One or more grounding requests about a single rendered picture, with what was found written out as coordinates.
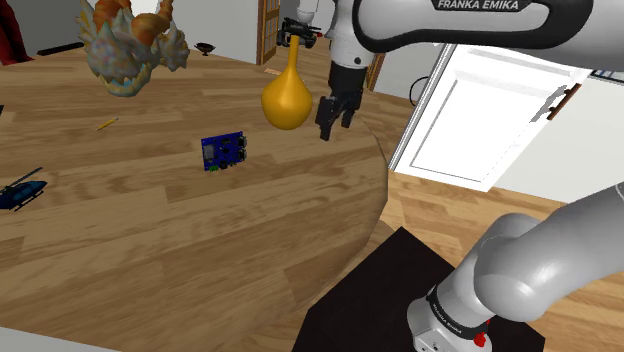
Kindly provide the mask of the black remote control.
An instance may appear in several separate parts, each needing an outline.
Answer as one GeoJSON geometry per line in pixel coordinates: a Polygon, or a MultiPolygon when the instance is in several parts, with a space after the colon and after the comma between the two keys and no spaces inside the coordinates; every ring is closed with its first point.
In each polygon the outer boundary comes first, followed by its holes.
{"type": "Polygon", "coordinates": [[[70,51],[70,50],[74,50],[74,49],[78,49],[78,48],[82,48],[82,47],[84,47],[84,43],[83,42],[74,42],[74,43],[65,44],[65,45],[61,45],[61,46],[41,49],[41,50],[37,51],[37,55],[38,56],[49,56],[49,55],[53,55],[53,54],[57,54],[57,53],[61,53],[61,52],[66,52],[66,51],[70,51]]]}

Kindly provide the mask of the yellow long-necked vase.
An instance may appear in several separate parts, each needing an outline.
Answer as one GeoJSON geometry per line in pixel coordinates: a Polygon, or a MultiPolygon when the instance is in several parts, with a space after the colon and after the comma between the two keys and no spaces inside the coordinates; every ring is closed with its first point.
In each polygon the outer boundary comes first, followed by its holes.
{"type": "Polygon", "coordinates": [[[267,121],[281,130],[301,126],[312,110],[312,95],[297,71],[300,37],[290,36],[284,70],[262,91],[261,105],[267,121]]]}

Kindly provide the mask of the wooden door with panes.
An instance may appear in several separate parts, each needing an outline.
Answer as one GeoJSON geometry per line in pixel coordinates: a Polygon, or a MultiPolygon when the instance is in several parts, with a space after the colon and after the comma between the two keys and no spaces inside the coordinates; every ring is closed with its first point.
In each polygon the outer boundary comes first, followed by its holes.
{"type": "Polygon", "coordinates": [[[264,65],[276,53],[280,0],[258,0],[256,64],[264,65]]]}

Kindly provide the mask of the blue circuit board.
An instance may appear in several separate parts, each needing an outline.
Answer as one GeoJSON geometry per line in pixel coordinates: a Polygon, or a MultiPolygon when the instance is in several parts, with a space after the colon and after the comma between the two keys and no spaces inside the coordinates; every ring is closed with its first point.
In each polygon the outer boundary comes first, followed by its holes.
{"type": "Polygon", "coordinates": [[[247,158],[247,138],[242,131],[201,139],[205,171],[225,170],[247,158]]]}

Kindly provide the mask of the blue toy helicopter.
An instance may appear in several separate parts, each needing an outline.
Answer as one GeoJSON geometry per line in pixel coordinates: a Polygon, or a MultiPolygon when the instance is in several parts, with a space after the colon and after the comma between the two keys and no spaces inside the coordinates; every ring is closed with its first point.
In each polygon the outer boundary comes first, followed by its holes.
{"type": "Polygon", "coordinates": [[[31,180],[28,178],[42,170],[38,167],[21,178],[0,189],[0,210],[14,210],[17,212],[26,204],[44,193],[46,181],[31,180]]]}

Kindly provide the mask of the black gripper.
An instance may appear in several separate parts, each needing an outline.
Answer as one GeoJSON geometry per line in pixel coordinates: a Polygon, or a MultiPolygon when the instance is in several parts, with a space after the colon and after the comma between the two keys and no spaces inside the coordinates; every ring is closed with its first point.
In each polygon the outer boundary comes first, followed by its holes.
{"type": "Polygon", "coordinates": [[[322,140],[330,139],[332,125],[342,110],[341,126],[350,127],[352,118],[360,107],[366,74],[366,68],[354,69],[341,66],[336,62],[331,63],[328,78],[331,94],[330,97],[320,98],[315,118],[322,140]],[[344,105],[342,101],[351,102],[344,105]]]}

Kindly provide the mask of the dark robot stand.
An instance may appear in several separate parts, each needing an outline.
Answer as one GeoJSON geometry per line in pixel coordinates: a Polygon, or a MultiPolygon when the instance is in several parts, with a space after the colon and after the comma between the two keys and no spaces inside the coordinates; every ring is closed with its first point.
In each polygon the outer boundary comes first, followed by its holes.
{"type": "Polygon", "coordinates": [[[408,305],[454,267],[401,228],[306,313],[292,352],[543,352],[525,323],[494,317],[485,334],[448,342],[437,331],[414,338],[408,305]]]}

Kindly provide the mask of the colourful dragon head figure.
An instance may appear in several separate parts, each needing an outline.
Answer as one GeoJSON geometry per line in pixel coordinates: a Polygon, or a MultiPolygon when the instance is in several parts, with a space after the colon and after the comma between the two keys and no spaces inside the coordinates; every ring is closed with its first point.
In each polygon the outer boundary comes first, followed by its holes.
{"type": "Polygon", "coordinates": [[[185,33],[173,19],[174,0],[160,0],[155,13],[132,12],[131,0],[80,0],[76,17],[87,64],[116,97],[133,97],[165,66],[174,72],[187,66],[185,33]]]}

